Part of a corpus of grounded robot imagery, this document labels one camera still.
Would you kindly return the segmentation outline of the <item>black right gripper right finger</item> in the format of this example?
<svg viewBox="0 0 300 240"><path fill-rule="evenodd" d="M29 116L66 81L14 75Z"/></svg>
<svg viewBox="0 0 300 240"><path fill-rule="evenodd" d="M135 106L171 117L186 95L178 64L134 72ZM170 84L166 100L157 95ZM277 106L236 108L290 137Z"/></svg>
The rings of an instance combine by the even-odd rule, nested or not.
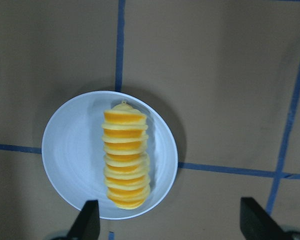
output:
<svg viewBox="0 0 300 240"><path fill-rule="evenodd" d="M240 230L246 240L287 240L285 232L253 197L240 199Z"/></svg>

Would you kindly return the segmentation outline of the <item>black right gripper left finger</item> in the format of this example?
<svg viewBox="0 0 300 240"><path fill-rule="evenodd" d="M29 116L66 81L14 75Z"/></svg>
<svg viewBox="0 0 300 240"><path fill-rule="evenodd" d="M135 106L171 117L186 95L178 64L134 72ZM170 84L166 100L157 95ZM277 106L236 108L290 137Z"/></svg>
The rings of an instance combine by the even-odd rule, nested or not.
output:
<svg viewBox="0 0 300 240"><path fill-rule="evenodd" d="M67 240L98 240L100 236L100 215L98 200L87 200L72 227Z"/></svg>

